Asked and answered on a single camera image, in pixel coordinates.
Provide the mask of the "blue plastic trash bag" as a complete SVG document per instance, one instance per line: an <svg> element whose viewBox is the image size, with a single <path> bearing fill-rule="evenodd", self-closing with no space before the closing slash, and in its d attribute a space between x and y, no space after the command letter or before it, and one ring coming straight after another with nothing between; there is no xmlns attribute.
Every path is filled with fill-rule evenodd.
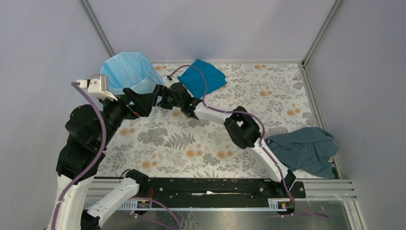
<svg viewBox="0 0 406 230"><path fill-rule="evenodd" d="M100 74L109 77L109 91L123 94L124 88L136 93L152 93L156 85L164 85L162 77L149 59L140 52L121 52L106 60Z"/></svg>

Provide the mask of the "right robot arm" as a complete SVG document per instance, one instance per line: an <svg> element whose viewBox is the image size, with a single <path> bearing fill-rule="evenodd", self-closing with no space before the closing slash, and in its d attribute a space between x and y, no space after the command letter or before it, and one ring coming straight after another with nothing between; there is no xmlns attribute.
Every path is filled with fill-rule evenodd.
<svg viewBox="0 0 406 230"><path fill-rule="evenodd" d="M157 104L164 109L180 108L181 112L190 119L207 120L226 129L232 142L241 149L252 151L270 179L275 183L275 193L287 197L293 192L296 176L270 150L264 134L264 124L255 115L246 111L242 106L234 110L215 108L204 100L192 97L181 83L171 87L156 85L154 93L161 97Z"/></svg>

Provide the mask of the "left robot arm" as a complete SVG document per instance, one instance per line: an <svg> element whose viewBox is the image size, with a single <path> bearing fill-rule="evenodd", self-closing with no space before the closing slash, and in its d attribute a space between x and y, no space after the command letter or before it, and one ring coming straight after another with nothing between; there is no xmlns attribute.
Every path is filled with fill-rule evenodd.
<svg viewBox="0 0 406 230"><path fill-rule="evenodd" d="M72 111L65 126L68 140L56 165L57 196L48 229L99 230L131 197L151 198L148 176L132 169L99 202L84 206L107 144L124 120L149 116L159 90L161 86L152 93L138 94L125 88L118 99L104 100L102 111L92 101Z"/></svg>

